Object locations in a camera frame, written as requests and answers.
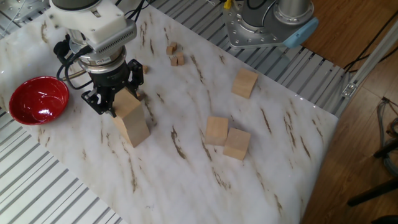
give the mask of small wooden block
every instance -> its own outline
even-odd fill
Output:
[[[173,51],[175,51],[177,49],[177,43],[176,42],[172,42],[170,44],[170,47],[173,47]]]
[[[241,68],[235,78],[232,92],[249,99],[258,76],[259,75],[255,72],[250,72],[249,70]]]
[[[148,72],[148,66],[143,65],[143,66],[142,66],[142,72],[143,72],[144,74],[146,74],[146,73]]]
[[[141,102],[127,88],[116,94],[113,108],[116,113],[113,122],[128,143],[136,147],[149,137]]]
[[[167,49],[166,49],[166,54],[167,55],[173,55],[173,53],[174,53],[173,47],[172,46],[168,46]]]
[[[177,62],[178,62],[178,65],[184,65],[185,64],[184,56],[177,57]]]
[[[234,128],[229,129],[223,154],[243,160],[248,151],[250,136],[250,133]]]
[[[176,57],[172,57],[172,66],[177,66],[177,58]]]
[[[208,117],[205,144],[224,146],[228,135],[228,118]]]

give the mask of cable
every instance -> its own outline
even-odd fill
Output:
[[[152,4],[152,3],[148,3],[148,5],[146,5],[145,7],[143,7],[141,10],[148,8],[148,6],[149,6],[150,4]],[[135,11],[135,9],[126,12],[126,13],[124,14],[124,16],[126,16],[126,15],[128,15],[129,13],[132,13],[132,12],[134,12],[134,11]]]
[[[136,16],[136,18],[135,18],[135,20],[134,20],[134,22],[137,22],[139,13],[140,13],[141,10],[142,10],[142,5],[144,4],[144,2],[145,2],[145,0],[142,0],[142,1],[139,3],[139,5],[137,6],[137,8],[136,8],[136,9],[134,10],[134,12],[128,17],[128,19],[132,19],[132,18],[137,14],[137,16]]]
[[[398,46],[395,47],[394,50],[391,50],[391,52],[388,53],[386,56],[384,56],[382,59],[380,59],[380,61],[379,61],[378,63],[380,63],[380,62],[384,61],[385,59],[387,59],[388,57],[390,57],[390,56],[391,56],[392,54],[394,54],[397,50],[398,50]],[[364,56],[363,58],[360,58],[359,60],[363,60],[363,59],[365,59],[365,58],[367,58],[367,57],[369,57],[369,55]],[[357,72],[357,71],[358,71],[358,69],[352,70],[352,71],[349,71],[349,72],[351,73],[351,72]]]
[[[380,130],[380,145],[382,148],[385,145],[391,143],[392,141],[397,140],[397,139],[390,139],[387,142],[384,141],[384,126],[383,126],[382,117],[383,117],[386,105],[390,105],[391,108],[392,108],[392,105],[398,107],[398,105],[391,102],[390,100],[388,100],[385,97],[383,97],[382,101],[377,106],[377,118],[379,120],[379,130]],[[398,167],[391,161],[388,154],[384,157],[384,165],[385,165],[386,169],[390,172],[391,175],[393,175],[394,177],[398,177]]]
[[[11,19],[11,21],[8,23],[8,25],[6,26],[6,28],[4,29],[3,33],[1,34],[2,37],[4,37],[4,35],[6,35],[8,27],[14,22],[15,18],[18,16],[18,14],[21,12],[22,8],[24,7],[26,0],[22,3],[21,7],[18,9],[17,14],[15,14],[15,16]]]
[[[83,84],[82,86],[75,87],[75,86],[72,84],[72,82],[70,81],[70,78],[69,78],[69,74],[68,74],[68,73],[69,73],[69,67],[73,64],[73,62],[74,62],[76,59],[78,59],[80,56],[85,55],[85,54],[88,54],[88,53],[90,53],[90,52],[92,52],[92,51],[93,51],[93,49],[92,49],[90,46],[86,46],[86,47],[83,47],[82,49],[80,49],[79,52],[77,52],[75,55],[74,55],[74,54],[71,54],[71,55],[68,57],[66,64],[65,64],[65,65],[61,65],[61,67],[58,69],[58,72],[57,72],[57,79],[62,81],[62,79],[60,78],[60,74],[61,74],[61,72],[62,72],[62,69],[64,69],[65,79],[67,80],[67,83],[70,85],[70,87],[72,87],[74,90],[80,90],[80,89],[82,89],[82,88],[88,86],[89,84],[91,84],[91,83],[93,82],[92,80],[90,80],[89,82]]]
[[[365,49],[360,53],[360,55],[359,55],[355,60],[353,60],[352,62],[350,62],[349,64],[347,64],[347,65],[345,66],[345,73],[347,73],[347,71],[349,71],[349,70],[354,66],[354,64],[355,64],[356,62],[358,62],[358,61],[360,61],[360,60],[363,60],[363,59],[365,59],[365,58],[368,57],[368,55],[367,55],[367,56],[361,58],[361,56],[362,56],[363,54],[365,54],[365,52],[370,48],[370,46],[374,43],[374,41],[380,36],[381,32],[388,26],[388,24],[389,24],[397,15],[398,15],[398,11],[396,11],[396,12],[390,17],[390,19],[383,25],[383,27],[379,30],[379,32],[376,34],[376,36],[373,37],[373,40],[371,40],[370,43],[368,43],[368,45],[367,45],[367,46],[365,47]]]
[[[256,6],[256,7],[252,7],[252,6],[250,6],[249,0],[248,0],[248,1],[247,1],[247,3],[248,3],[248,8],[251,9],[251,10],[259,9],[259,8],[261,8],[261,6],[263,6],[263,5],[266,3],[266,1],[267,1],[267,0],[263,0],[262,3],[261,3],[260,5],[258,5],[258,6]]]

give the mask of marble table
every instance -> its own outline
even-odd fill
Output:
[[[252,68],[153,7],[137,27],[127,59],[150,67],[141,86],[148,139],[127,144],[80,98],[91,86],[71,90],[56,121],[24,127],[128,223],[299,223],[338,119],[264,75],[249,100],[232,94],[238,70]],[[43,15],[0,41],[1,107],[22,82],[55,76],[52,50],[64,35]],[[172,41],[184,66],[170,66]],[[208,116],[251,133],[243,161],[203,143]]]

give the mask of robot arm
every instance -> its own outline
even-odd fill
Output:
[[[136,37],[136,23],[125,19],[124,13],[110,0],[50,0],[50,5],[46,15],[54,27],[65,27],[68,31],[66,40],[54,48],[62,63],[57,78],[62,80],[60,72],[64,70],[66,81],[74,89],[92,82],[93,90],[81,97],[98,114],[110,113],[115,117],[112,107],[115,94],[127,87],[136,96],[138,86],[144,83],[142,65],[136,60],[125,61],[124,44]],[[90,75],[91,82],[80,87],[72,85],[68,68],[74,62]]]

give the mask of metal frame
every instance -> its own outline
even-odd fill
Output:
[[[379,45],[370,54],[365,63],[361,66],[355,76],[349,81],[346,88],[341,93],[342,97],[350,99],[355,91],[358,89],[359,84],[369,75],[373,68],[380,62],[380,60],[387,54],[389,49],[398,40],[398,21],[391,27],[389,32],[380,41]]]

